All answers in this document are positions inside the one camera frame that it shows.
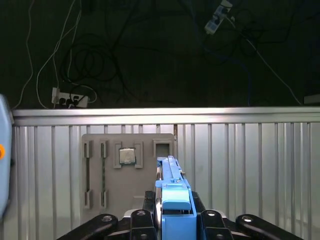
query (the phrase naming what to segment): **white power strip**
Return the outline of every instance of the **white power strip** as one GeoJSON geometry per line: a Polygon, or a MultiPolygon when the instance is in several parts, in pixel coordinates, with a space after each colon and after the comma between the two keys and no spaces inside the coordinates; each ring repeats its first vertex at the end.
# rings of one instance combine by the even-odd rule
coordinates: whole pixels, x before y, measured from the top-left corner
{"type": "MultiPolygon", "coordinates": [[[[53,104],[57,105],[64,105],[64,106],[70,106],[67,104],[70,100],[70,93],[67,92],[60,92],[59,88],[53,87],[52,88],[52,98],[51,102],[53,104]]],[[[88,101],[89,97],[84,96],[84,95],[79,95],[79,94],[71,94],[71,100],[72,101],[79,101],[78,104],[76,105],[78,108],[83,108],[86,109],[88,107],[88,101]]]]}
{"type": "Polygon", "coordinates": [[[232,4],[227,0],[222,0],[221,4],[213,13],[212,19],[205,25],[204,30],[207,34],[213,35],[218,30],[219,26],[226,17],[226,14],[231,10],[232,4]]]}

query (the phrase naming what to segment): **power plug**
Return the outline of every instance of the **power plug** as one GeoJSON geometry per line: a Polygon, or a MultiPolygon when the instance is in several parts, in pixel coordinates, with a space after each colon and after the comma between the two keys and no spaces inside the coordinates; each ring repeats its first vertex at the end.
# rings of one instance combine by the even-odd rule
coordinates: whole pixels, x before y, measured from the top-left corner
{"type": "Polygon", "coordinates": [[[72,93],[71,99],[70,99],[70,93],[60,92],[60,89],[56,87],[52,88],[51,102],[53,104],[63,105],[67,107],[70,105],[76,105],[76,107],[78,108],[86,109],[88,107],[88,101],[89,101],[88,96],[72,93]]]}

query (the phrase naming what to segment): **black cable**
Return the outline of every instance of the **black cable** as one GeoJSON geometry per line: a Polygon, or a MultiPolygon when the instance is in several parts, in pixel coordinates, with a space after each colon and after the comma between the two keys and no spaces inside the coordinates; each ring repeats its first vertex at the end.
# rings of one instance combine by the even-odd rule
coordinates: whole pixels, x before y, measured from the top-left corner
{"type": "Polygon", "coordinates": [[[103,38],[101,39],[95,34],[84,34],[74,41],[63,57],[60,75],[64,81],[69,83],[77,83],[85,79],[110,82],[116,77],[117,72],[108,45],[103,38]],[[87,44],[82,42],[88,37],[91,37],[90,41],[99,40],[99,43],[87,44]],[[74,72],[68,73],[71,51],[74,53],[71,64],[74,72]],[[105,69],[112,69],[112,66],[114,68],[113,72],[109,74],[109,77],[106,77],[105,69]]]}

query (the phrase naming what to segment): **blue object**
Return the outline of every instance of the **blue object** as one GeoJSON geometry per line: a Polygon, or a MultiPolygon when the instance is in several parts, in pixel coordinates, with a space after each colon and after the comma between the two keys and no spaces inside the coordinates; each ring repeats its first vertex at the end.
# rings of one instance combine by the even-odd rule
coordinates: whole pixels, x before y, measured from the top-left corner
{"type": "Polygon", "coordinates": [[[3,217],[9,198],[12,123],[7,101],[0,95],[0,219],[3,217]]]}
{"type": "Polygon", "coordinates": [[[162,188],[162,240],[197,239],[197,211],[192,191],[182,169],[173,156],[158,157],[163,180],[155,182],[162,188]]]}

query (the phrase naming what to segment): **bolt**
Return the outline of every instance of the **bolt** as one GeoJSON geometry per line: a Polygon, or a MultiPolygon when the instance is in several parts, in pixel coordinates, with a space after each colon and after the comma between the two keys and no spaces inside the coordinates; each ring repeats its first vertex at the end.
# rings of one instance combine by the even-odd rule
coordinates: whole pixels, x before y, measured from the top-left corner
{"type": "Polygon", "coordinates": [[[147,235],[147,234],[141,234],[141,239],[142,239],[142,240],[147,239],[147,237],[148,237],[148,235],[147,235]]]}
{"type": "Polygon", "coordinates": [[[223,240],[223,239],[225,239],[225,237],[221,234],[217,234],[216,239],[223,240]]]}
{"type": "Polygon", "coordinates": [[[137,215],[138,216],[144,216],[144,215],[146,215],[146,213],[144,211],[138,211],[137,215]]]}
{"type": "Polygon", "coordinates": [[[242,220],[247,222],[247,223],[251,223],[253,221],[253,219],[251,217],[249,217],[249,216],[243,216],[242,220]]]}
{"type": "Polygon", "coordinates": [[[216,215],[214,211],[207,211],[206,214],[208,214],[210,217],[213,217],[216,215]]]}
{"type": "Polygon", "coordinates": [[[112,217],[111,216],[104,216],[102,218],[102,222],[110,222],[112,220],[112,217]]]}

